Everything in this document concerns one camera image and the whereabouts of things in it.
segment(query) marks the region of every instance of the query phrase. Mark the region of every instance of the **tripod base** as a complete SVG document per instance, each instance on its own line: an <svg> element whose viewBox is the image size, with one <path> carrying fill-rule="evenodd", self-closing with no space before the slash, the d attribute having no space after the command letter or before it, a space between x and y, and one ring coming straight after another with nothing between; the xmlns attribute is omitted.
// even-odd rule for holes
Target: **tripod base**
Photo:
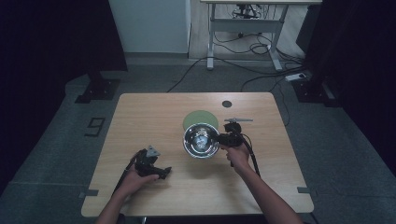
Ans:
<svg viewBox="0 0 396 224"><path fill-rule="evenodd" d="M119 79L102 79L100 82L91 82L75 103L89 104L91 100L113 100L119 85Z"/></svg>
<svg viewBox="0 0 396 224"><path fill-rule="evenodd" d="M297 99L301 103L325 104L328 107L340 106L335 96L330 91L326 82L323 82L319 91L311 91L309 81L292 81Z"/></svg>

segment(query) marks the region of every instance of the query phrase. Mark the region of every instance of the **white wall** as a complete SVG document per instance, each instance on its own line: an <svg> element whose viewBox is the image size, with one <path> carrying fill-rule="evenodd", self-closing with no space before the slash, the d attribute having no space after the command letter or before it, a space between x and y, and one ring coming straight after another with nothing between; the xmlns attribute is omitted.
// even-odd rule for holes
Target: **white wall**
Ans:
<svg viewBox="0 0 396 224"><path fill-rule="evenodd" d="M190 0L109 0L124 52L187 53Z"/></svg>

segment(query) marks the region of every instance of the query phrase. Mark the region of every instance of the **white desk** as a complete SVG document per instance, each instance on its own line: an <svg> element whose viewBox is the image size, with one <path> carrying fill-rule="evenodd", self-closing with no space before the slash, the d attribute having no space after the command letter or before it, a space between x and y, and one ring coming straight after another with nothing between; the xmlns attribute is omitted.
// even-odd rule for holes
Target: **white desk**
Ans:
<svg viewBox="0 0 396 224"><path fill-rule="evenodd" d="M202 3L211 5L211 16L209 18L209 44L207 49L207 69L213 69L213 37L216 31L219 32L258 32L273 33L274 39L269 45L268 52L277 71L282 70L276 52L277 41L285 22L289 5L318 5L322 0L201 0ZM219 19L216 18L216 4L247 4L247 5L285 5L279 20L246 20L246 19Z"/></svg>

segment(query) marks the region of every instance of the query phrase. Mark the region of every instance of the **black curtain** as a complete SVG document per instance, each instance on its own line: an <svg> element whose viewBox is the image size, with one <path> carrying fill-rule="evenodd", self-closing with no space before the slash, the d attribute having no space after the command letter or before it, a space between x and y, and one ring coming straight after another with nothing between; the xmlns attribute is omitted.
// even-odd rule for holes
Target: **black curtain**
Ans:
<svg viewBox="0 0 396 224"><path fill-rule="evenodd" d="M124 70L107 0L0 2L0 192L45 131L69 80Z"/></svg>
<svg viewBox="0 0 396 224"><path fill-rule="evenodd" d="M396 11L391 0L324 0L306 55L313 89L338 103L396 174Z"/></svg>

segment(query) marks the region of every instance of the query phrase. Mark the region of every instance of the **bowl rim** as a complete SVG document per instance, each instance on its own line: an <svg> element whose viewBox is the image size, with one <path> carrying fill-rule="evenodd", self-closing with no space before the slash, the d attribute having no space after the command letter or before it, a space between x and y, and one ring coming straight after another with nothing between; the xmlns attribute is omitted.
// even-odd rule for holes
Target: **bowl rim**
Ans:
<svg viewBox="0 0 396 224"><path fill-rule="evenodd" d="M189 155L192 156L192 157L194 157L194 158L198 158L198 159L209 159L209 158L213 157L213 156L219 151L219 142L217 142L217 143L216 143L216 146L214 146L215 149L213 150L213 152L209 153L209 154L208 154L207 156L205 156L205 157L203 157L203 156L197 156L197 155L191 153L189 150L187 150L187 147L186 147L186 142L187 142L187 141L186 141L186 134L187 134L188 130L189 130L190 128L193 128L194 126L199 126L199 125L205 125L206 127L209 127L211 130L215 131L216 134L219 134L219 131L218 131L215 127L213 127L212 125L210 125L210 124L208 124L208 123L204 123L204 122L194 123L194 124L190 125L190 127L188 127L188 128L184 131L184 134L183 134L183 147L184 147L184 149L189 153Z"/></svg>

